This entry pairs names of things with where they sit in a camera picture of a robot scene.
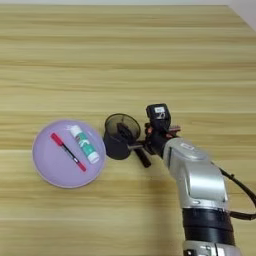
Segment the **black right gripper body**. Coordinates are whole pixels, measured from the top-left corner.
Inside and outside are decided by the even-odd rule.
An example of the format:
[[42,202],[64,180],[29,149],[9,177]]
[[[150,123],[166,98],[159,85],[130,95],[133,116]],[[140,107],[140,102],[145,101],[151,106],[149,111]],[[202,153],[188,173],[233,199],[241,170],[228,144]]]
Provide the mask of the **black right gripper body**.
[[170,126],[169,128],[145,124],[145,149],[151,155],[163,156],[165,144],[173,138],[177,138],[177,133],[181,131],[180,126]]

